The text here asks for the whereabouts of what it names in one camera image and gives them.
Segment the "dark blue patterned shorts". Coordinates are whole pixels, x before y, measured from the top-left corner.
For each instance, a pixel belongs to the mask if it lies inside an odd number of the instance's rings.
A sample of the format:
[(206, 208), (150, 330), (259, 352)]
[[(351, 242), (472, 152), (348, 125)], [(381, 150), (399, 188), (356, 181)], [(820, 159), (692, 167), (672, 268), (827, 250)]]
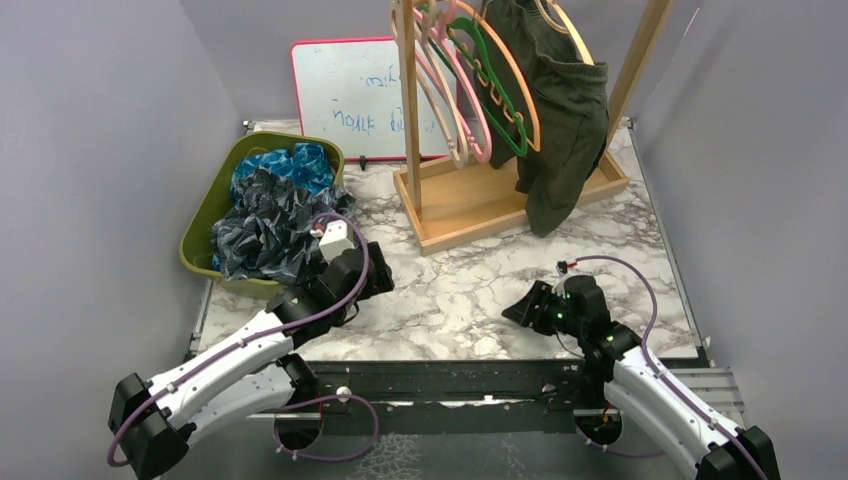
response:
[(210, 229), (213, 253), (225, 279), (272, 280), (294, 285), (311, 275), (318, 240), (315, 217), (352, 217), (356, 199), (339, 185), (318, 193), (258, 168), (235, 183), (237, 202)]

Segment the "blue leaf print shorts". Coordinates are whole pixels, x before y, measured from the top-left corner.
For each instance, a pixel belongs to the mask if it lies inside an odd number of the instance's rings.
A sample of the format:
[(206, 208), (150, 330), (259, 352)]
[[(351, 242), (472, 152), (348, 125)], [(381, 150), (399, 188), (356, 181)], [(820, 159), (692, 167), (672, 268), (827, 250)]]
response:
[(290, 179), (296, 186), (312, 193), (328, 188), (334, 180), (334, 171), (323, 146), (317, 143), (296, 143), (291, 149), (268, 150), (252, 148), (236, 165), (230, 182), (229, 197), (237, 202), (240, 194), (236, 183), (255, 170), (262, 168), (272, 174)]

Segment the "green plastic hanger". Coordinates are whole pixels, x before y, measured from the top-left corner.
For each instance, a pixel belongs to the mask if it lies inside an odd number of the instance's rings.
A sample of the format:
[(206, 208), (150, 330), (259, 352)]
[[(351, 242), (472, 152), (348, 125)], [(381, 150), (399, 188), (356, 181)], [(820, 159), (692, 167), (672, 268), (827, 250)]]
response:
[[(462, 49), (460, 61), (472, 80), (476, 96), (485, 110), (491, 137), (496, 134), (517, 156), (526, 155), (530, 149), (537, 150), (540, 140), (539, 119), (520, 68), (497, 32), (473, 8), (462, 2), (457, 3), (459, 18), (450, 24), (450, 38)], [(501, 79), (491, 65), (489, 44), (493, 44), (495, 52), (504, 58), (509, 67), (509, 73), (519, 86), (530, 117), (534, 134), (532, 139), (527, 135), (524, 115), (513, 105)]]

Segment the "pink plastic hanger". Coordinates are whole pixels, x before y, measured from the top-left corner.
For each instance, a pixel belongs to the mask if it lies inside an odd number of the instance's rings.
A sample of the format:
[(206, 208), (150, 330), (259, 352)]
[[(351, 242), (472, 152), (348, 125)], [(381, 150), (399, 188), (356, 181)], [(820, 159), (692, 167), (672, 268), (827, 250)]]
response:
[(458, 3), (450, 1), (444, 8), (439, 7), (437, 2), (436, 5), (439, 8), (439, 20), (432, 32), (437, 34), (437, 40), (432, 41), (431, 45), (439, 48), (437, 54), (440, 66), (454, 90), (453, 96), (465, 123), (464, 130), (471, 148), (468, 165), (473, 161), (487, 162), (491, 159), (493, 145), (486, 113), (460, 61), (462, 49), (450, 38), (450, 24), (459, 18)]

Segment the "light wooden hanger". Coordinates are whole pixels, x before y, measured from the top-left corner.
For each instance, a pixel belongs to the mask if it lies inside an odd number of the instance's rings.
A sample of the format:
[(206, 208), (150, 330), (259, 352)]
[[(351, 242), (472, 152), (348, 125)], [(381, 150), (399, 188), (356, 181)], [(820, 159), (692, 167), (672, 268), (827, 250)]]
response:
[(468, 136), (464, 130), (464, 120), (456, 105), (454, 90), (440, 66), (438, 47), (431, 45), (437, 40), (437, 34), (432, 29), (439, 20), (439, 8), (435, 1), (414, 1), (412, 3), (412, 20), (415, 46), (415, 57), (420, 73), (417, 81), (422, 88), (435, 115), (436, 121), (445, 140), (448, 157), (458, 169), (468, 166), (471, 148)]

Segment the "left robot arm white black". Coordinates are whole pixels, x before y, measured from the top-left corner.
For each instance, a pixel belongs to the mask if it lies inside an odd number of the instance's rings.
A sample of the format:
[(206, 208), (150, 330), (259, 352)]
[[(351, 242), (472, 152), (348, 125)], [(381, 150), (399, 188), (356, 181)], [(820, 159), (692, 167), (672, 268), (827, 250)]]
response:
[(113, 434), (108, 465), (154, 479), (203, 437), (240, 417), (316, 403), (317, 379), (297, 349), (347, 323), (351, 307), (393, 288), (378, 243), (347, 249), (205, 352), (149, 379), (124, 377), (107, 421)]

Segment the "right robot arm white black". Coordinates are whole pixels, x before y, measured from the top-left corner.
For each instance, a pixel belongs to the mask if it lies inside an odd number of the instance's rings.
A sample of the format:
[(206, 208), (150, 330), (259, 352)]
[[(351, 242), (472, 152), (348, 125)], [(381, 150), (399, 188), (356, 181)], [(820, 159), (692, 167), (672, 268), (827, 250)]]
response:
[(639, 335), (612, 319), (593, 277), (567, 277), (558, 286), (537, 281), (502, 315), (545, 336), (575, 338), (586, 372), (576, 383), (579, 398), (621, 410), (688, 478), (780, 478), (766, 432), (741, 427), (664, 367)]

